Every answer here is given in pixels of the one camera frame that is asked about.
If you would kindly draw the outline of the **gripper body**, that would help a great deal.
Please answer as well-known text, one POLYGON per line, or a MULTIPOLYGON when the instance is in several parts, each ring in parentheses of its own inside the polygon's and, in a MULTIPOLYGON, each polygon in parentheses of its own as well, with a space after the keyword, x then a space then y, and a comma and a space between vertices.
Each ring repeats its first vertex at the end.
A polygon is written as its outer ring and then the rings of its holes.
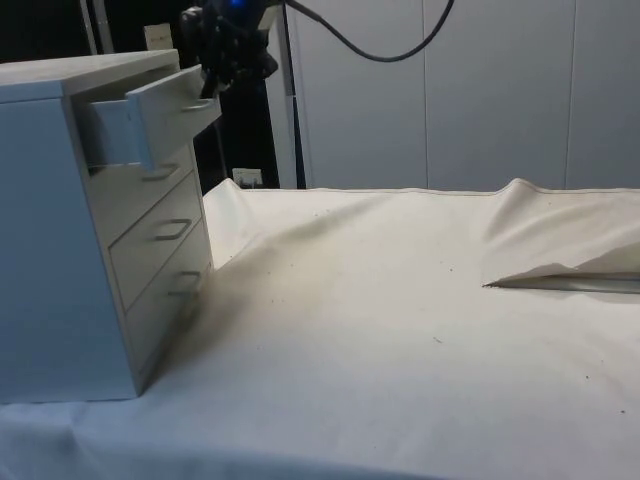
POLYGON ((244 30, 257 30, 266 11, 266 2, 261 0, 210 0, 205 10, 214 18, 221 17, 244 30))

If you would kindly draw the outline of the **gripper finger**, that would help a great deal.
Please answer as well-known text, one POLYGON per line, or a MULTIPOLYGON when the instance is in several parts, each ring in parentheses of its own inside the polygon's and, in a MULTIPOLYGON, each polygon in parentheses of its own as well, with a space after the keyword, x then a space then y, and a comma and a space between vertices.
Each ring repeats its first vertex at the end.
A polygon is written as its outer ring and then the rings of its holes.
POLYGON ((186 49, 204 67, 208 67, 209 20, 203 6, 191 6, 180 14, 180 29, 186 49))
POLYGON ((205 41, 200 57, 204 84, 201 98, 213 98, 220 92, 258 82, 278 70, 268 53, 268 34, 218 25, 205 41))

